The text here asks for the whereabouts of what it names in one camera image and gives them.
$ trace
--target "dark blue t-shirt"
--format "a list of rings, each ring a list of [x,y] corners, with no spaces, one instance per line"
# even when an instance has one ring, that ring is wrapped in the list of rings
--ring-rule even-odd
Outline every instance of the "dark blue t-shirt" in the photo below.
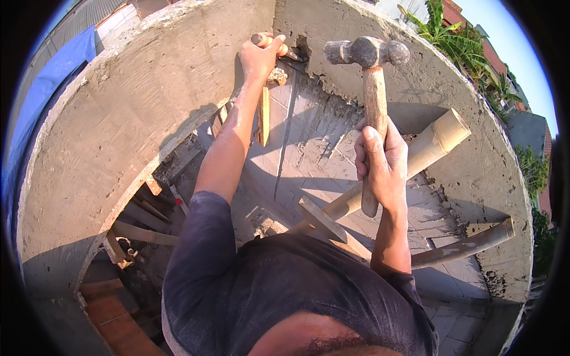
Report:
[[[437,355],[438,336],[414,278],[384,280],[336,247],[280,234],[235,253],[230,206],[194,194],[162,287],[162,326],[180,355],[242,355],[299,311],[332,317],[368,344],[404,355]]]

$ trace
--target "hair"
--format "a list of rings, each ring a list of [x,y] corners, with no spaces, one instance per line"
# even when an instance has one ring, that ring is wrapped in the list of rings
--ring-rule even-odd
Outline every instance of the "hair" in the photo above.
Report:
[[[401,355],[382,346],[367,344],[357,334],[341,335],[334,339],[315,339],[298,356],[381,356]]]

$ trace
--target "person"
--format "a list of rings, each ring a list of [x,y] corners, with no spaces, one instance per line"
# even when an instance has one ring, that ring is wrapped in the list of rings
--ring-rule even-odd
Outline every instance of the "person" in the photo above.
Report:
[[[204,157],[164,278],[164,337],[177,355],[437,355],[411,274],[408,147],[391,121],[385,148],[376,130],[357,127],[357,176],[368,176],[383,206],[370,267],[304,235],[269,236],[235,251],[229,204],[284,40],[266,48],[248,40],[239,52],[245,82]]]

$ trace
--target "blue tarp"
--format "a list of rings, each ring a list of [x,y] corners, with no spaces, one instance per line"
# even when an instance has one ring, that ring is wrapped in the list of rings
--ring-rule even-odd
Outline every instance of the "blue tarp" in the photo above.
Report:
[[[46,105],[53,105],[65,89],[71,75],[77,75],[86,62],[95,58],[95,26],[91,26],[75,36],[63,46],[43,67],[32,82],[24,99],[22,109],[10,142],[6,165],[2,170],[2,209],[6,213],[7,236],[15,249],[13,229],[14,214],[18,209],[22,173],[27,168],[26,152],[29,144],[35,142],[32,134],[37,134],[38,119],[47,115]]]

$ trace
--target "hammer head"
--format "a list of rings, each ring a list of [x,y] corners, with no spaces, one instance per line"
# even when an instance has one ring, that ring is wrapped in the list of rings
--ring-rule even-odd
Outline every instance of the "hammer head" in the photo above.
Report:
[[[358,63],[363,68],[372,68],[384,63],[392,63],[394,66],[407,63],[410,51],[398,41],[386,43],[376,37],[361,36],[352,42],[327,42],[324,45],[324,56],[331,64]]]

